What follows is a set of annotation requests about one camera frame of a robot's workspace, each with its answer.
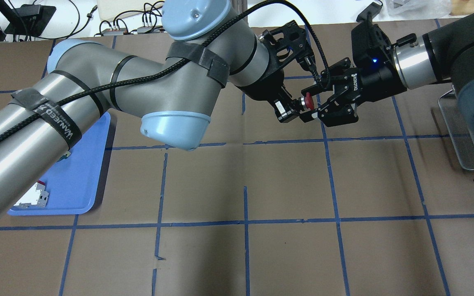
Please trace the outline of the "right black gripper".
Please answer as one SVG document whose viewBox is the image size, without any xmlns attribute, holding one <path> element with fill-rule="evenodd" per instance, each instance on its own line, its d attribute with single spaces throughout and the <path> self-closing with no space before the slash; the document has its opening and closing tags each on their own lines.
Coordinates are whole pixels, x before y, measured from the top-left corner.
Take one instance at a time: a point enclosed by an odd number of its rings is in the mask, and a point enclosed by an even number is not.
<svg viewBox="0 0 474 296">
<path fill-rule="evenodd" d="M 308 93 L 311 96 L 329 91 L 333 93 L 319 107 L 300 114 L 302 122 L 318 119 L 327 127 L 357 123 L 357 104 L 377 102 L 406 92 L 392 58 L 370 57 L 367 64 L 357 67 L 346 57 L 329 66 L 329 71 L 331 77 L 328 86 L 325 86 L 327 79 L 321 79 L 301 90 L 302 96 Z M 344 88 L 349 84 L 348 81 L 351 81 L 351 90 Z"/>
</svg>

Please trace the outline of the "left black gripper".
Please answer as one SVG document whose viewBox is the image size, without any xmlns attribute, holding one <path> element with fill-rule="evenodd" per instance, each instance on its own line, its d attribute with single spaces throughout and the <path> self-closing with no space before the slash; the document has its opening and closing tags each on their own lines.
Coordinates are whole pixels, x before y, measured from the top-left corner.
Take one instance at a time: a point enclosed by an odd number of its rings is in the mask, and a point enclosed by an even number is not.
<svg viewBox="0 0 474 296">
<path fill-rule="evenodd" d="M 295 99 L 284 86 L 284 70 L 278 62 L 250 62 L 250 64 L 233 75 L 233 85 L 256 101 L 267 101 L 274 109 L 275 117 L 280 123 L 288 123 L 303 112 L 301 97 Z"/>
</svg>

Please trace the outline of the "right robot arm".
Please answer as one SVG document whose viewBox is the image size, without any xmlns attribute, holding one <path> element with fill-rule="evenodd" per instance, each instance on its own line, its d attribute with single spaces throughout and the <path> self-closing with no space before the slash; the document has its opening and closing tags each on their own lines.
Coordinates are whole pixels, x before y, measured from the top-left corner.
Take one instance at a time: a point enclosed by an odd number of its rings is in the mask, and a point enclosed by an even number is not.
<svg viewBox="0 0 474 296">
<path fill-rule="evenodd" d="M 457 107 L 474 136 L 474 13 L 422 36 L 391 42 L 365 9 L 351 31 L 352 59 L 322 72 L 302 90 L 301 120 L 333 127 L 356 123 L 357 108 L 423 86 L 450 83 Z"/>
</svg>

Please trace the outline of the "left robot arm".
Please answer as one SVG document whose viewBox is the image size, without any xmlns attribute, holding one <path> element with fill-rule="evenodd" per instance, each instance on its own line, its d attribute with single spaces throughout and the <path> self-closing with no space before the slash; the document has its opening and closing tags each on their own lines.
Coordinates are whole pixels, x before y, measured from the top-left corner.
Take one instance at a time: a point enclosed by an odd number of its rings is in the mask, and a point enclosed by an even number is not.
<svg viewBox="0 0 474 296">
<path fill-rule="evenodd" d="M 47 75 L 13 92 L 0 110 L 0 218 L 111 108 L 139 117 L 143 136 L 196 149 L 223 88 L 232 83 L 265 100 L 290 98 L 277 54 L 229 0 L 167 0 L 163 27 L 173 43 L 164 63 L 100 43 L 68 39 L 54 46 Z"/>
</svg>

